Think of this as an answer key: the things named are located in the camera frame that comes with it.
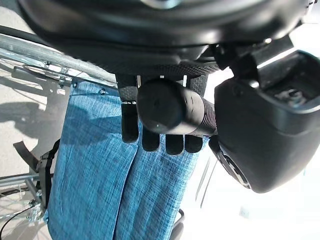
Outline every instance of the black strap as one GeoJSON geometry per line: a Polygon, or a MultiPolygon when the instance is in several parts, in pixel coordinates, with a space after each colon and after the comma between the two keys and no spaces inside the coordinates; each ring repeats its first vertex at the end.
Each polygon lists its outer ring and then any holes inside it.
{"type": "Polygon", "coordinates": [[[28,150],[24,141],[16,142],[13,144],[15,150],[20,155],[20,157],[29,165],[29,167],[38,173],[37,165],[39,160],[28,150]]]}
{"type": "Polygon", "coordinates": [[[43,154],[40,159],[42,159],[42,160],[43,160],[43,159],[49,159],[49,160],[54,159],[54,158],[55,158],[55,155],[56,155],[56,153],[57,153],[57,151],[58,151],[58,149],[59,149],[59,145],[60,145],[60,139],[58,139],[58,140],[54,143],[53,148],[52,148],[50,151],[48,151],[48,152],[46,152],[45,154],[43,154]]]}

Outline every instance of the black joystick handle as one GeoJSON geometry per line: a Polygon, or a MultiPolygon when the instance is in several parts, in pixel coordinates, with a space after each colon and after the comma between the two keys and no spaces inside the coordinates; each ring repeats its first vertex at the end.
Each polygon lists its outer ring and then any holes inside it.
{"type": "Polygon", "coordinates": [[[136,107],[143,125],[154,133],[212,136],[217,129],[214,105],[168,79],[143,84],[136,107]]]}

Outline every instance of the blue fabric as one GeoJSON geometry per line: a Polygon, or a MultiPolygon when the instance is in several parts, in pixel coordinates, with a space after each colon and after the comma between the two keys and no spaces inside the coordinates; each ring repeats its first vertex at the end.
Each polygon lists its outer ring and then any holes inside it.
{"type": "Polygon", "coordinates": [[[197,154],[170,156],[121,139],[115,90],[70,93],[48,205],[53,240],[166,240],[197,154]]]}

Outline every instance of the screw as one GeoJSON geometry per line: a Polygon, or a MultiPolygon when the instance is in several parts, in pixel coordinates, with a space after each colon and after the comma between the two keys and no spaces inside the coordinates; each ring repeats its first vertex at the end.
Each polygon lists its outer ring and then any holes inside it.
{"type": "Polygon", "coordinates": [[[218,52],[220,55],[224,55],[224,54],[226,53],[225,49],[224,49],[222,46],[220,46],[219,44],[217,44],[217,45],[215,46],[215,48],[216,48],[217,52],[218,52]]]}
{"type": "Polygon", "coordinates": [[[66,82],[66,81],[65,81],[64,79],[60,79],[60,80],[59,80],[59,85],[63,87],[64,84],[65,84],[65,82],[66,82]]]}
{"type": "Polygon", "coordinates": [[[28,203],[30,206],[35,206],[36,205],[36,200],[32,199],[28,203]]]}
{"type": "Polygon", "coordinates": [[[288,95],[289,95],[290,99],[292,99],[292,100],[300,99],[303,96],[302,92],[297,89],[290,89],[288,91],[288,95]]]}
{"type": "Polygon", "coordinates": [[[36,195],[37,195],[38,197],[42,196],[42,191],[41,191],[41,190],[38,190],[38,191],[36,192],[36,195]]]}

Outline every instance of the cable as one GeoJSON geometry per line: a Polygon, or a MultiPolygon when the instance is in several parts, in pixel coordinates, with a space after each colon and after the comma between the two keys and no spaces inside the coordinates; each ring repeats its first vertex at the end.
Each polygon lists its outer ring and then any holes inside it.
{"type": "Polygon", "coordinates": [[[5,228],[5,226],[6,226],[13,218],[15,218],[15,217],[18,216],[19,214],[22,214],[22,213],[24,213],[24,212],[26,212],[26,211],[34,208],[34,207],[35,207],[35,206],[31,206],[31,207],[29,207],[29,208],[27,208],[27,209],[25,209],[25,210],[20,211],[20,212],[16,213],[14,216],[12,216],[8,221],[6,221],[6,223],[2,226],[2,228],[1,228],[1,230],[0,230],[0,240],[2,240],[2,232],[3,232],[4,228],[5,228]]]}

